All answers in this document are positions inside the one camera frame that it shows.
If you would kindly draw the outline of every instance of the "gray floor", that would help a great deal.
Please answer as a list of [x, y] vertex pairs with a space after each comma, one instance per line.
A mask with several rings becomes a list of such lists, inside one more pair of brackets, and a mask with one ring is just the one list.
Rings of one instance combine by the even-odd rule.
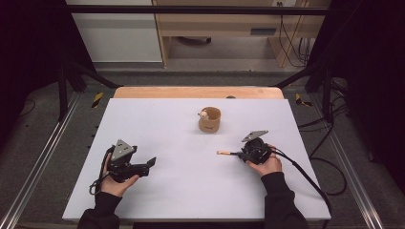
[[[120, 72], [111, 72], [110, 68], [104, 68], [100, 70], [100, 74], [124, 85], [268, 86], [299, 70], [293, 67], [277, 68], [272, 54], [263, 50], [269, 50], [265, 38], [253, 40], [213, 38], [212, 43], [208, 45], [175, 40], [167, 69], [151, 65], [136, 71], [124, 69]], [[79, 95], [70, 122], [63, 130], [52, 156], [46, 162], [45, 169], [21, 215], [17, 216], [16, 228], [75, 227], [74, 223], [61, 217], [93, 142], [108, 98], [114, 94], [114, 90], [90, 78], [85, 79], [88, 88], [84, 94]], [[296, 93], [299, 93], [304, 101], [314, 104], [319, 102], [320, 94], [304, 92], [302, 85], [305, 80], [297, 81], [284, 89], [284, 95], [290, 101], [297, 124], [304, 124], [320, 117], [316, 106], [307, 107], [295, 103]], [[98, 92], [104, 92], [104, 96], [97, 108], [91, 108]], [[72, 92], [69, 92], [69, 95], [75, 97]], [[6, 215], [12, 206], [57, 124], [56, 84], [33, 92], [29, 100], [26, 111], [32, 108], [32, 101], [35, 102], [35, 107], [17, 120], [8, 143], [1, 149], [0, 188], [3, 196], [0, 198], [0, 216]], [[343, 104], [344, 101], [340, 99], [337, 103]], [[323, 124], [319, 123], [307, 130], [321, 127]], [[325, 133], [325, 129], [302, 132], [309, 154]], [[338, 115], [335, 118], [334, 133], [350, 159], [383, 227], [371, 227], [366, 223], [361, 206], [359, 207], [359, 199], [356, 198], [356, 190], [348, 188], [344, 194], [330, 197], [332, 220], [328, 228], [405, 228], [405, 198], [384, 166], [369, 162], [367, 150], [351, 118], [345, 114]], [[329, 137], [316, 156], [338, 165], [334, 143], [335, 140]], [[319, 161], [313, 161], [312, 166], [324, 191], [336, 192], [341, 189], [342, 178], [330, 166]], [[310, 227], [320, 228], [321, 222], [311, 222]]]

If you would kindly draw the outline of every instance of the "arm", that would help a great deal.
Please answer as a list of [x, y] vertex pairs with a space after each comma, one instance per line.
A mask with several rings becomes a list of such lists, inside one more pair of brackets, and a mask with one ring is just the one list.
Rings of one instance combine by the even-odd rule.
[[267, 191], [265, 228], [309, 228], [306, 219], [295, 207], [295, 194], [286, 184], [280, 159], [271, 154], [264, 164], [256, 165], [250, 161], [246, 164], [261, 176]]
[[[104, 165], [104, 174], [107, 173], [107, 163]], [[80, 221], [78, 229], [114, 229], [119, 228], [119, 217], [114, 214], [125, 191], [131, 187], [139, 176], [135, 175], [123, 183], [118, 183], [110, 176], [101, 182], [101, 192], [97, 195], [94, 209], [87, 209]]]

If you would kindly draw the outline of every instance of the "floor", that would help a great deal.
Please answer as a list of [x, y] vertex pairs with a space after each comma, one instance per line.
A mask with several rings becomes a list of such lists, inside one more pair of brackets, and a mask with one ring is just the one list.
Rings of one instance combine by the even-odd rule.
[[[299, 61], [292, 58], [294, 65]], [[175, 39], [167, 68], [155, 64], [127, 66], [113, 71], [99, 65], [99, 73], [123, 85], [217, 85], [270, 86], [286, 79], [301, 68], [277, 67], [265, 38]], [[103, 111], [114, 90], [91, 78], [83, 94], [69, 91], [75, 109], [66, 125], [57, 123], [57, 85], [52, 84], [30, 94], [26, 108], [15, 123], [8, 143], [0, 154], [1, 223], [13, 219], [15, 228], [75, 228], [75, 223], [61, 218], [75, 181], [92, 145]], [[283, 89], [297, 125], [321, 117], [320, 93], [307, 94], [302, 78]], [[103, 92], [97, 108], [91, 105], [97, 93]], [[296, 95], [311, 106], [296, 103]], [[338, 93], [334, 108], [345, 104]], [[332, 220], [328, 228], [405, 228], [405, 198], [384, 165], [368, 160], [367, 150], [347, 110], [336, 113], [334, 126], [316, 152], [340, 168], [348, 180], [341, 195], [330, 195]], [[303, 128], [301, 135], [309, 154], [326, 135], [328, 123]], [[322, 189], [327, 193], [342, 190], [344, 182], [337, 170], [319, 160], [312, 166]], [[310, 222], [310, 228], [321, 228], [322, 222]], [[132, 228], [123, 222], [123, 228]], [[148, 228], [138, 225], [137, 228]]]

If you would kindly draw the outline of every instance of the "aluminum rail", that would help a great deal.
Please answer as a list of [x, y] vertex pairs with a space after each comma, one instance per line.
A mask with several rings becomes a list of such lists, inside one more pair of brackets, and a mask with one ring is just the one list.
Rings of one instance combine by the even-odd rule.
[[79, 100], [81, 93], [74, 93], [69, 110], [61, 121], [57, 122], [53, 133], [51, 134], [48, 142], [46, 143], [44, 149], [42, 150], [41, 155], [33, 166], [29, 176], [27, 177], [23, 187], [15, 198], [13, 204], [11, 205], [9, 211], [4, 215], [3, 219], [0, 221], [0, 229], [12, 229], [16, 225], [17, 221], [20, 219], [24, 208], [26, 207], [30, 197], [33, 193], [33, 190], [36, 187], [39, 179], [41, 178], [45, 168], [50, 160], [54, 149], [57, 146], [60, 138], [62, 137], [66, 126], [68, 125], [72, 114], [75, 111], [77, 101]]
[[101, 6], [44, 5], [40, 9], [71, 13], [174, 13], [174, 14], [261, 14], [261, 15], [329, 15], [342, 10], [291, 7], [226, 7], [226, 6]]
[[[311, 100], [314, 101], [315, 109], [317, 110], [320, 116], [323, 115], [320, 107], [321, 102], [317, 96], [310, 95]], [[330, 145], [334, 149], [334, 153], [336, 156], [339, 165], [344, 172], [347, 180], [348, 185], [352, 190], [352, 194], [354, 199], [357, 202], [358, 208], [360, 209], [361, 214], [363, 215], [364, 220], [367, 223], [367, 226], [370, 229], [384, 229], [384, 225], [376, 212], [372, 201], [367, 194], [366, 189], [364, 188], [363, 184], [361, 183], [360, 177], [355, 172], [349, 158], [343, 149], [342, 144], [337, 137], [337, 134], [334, 130], [331, 130], [330, 133]]]

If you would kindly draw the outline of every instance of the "white cabinet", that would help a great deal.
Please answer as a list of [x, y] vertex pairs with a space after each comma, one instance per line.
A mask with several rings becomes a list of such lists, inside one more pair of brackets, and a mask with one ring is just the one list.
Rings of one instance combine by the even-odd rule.
[[[67, 0], [68, 5], [152, 5], [150, 0]], [[161, 62], [153, 14], [73, 13], [93, 62]]]

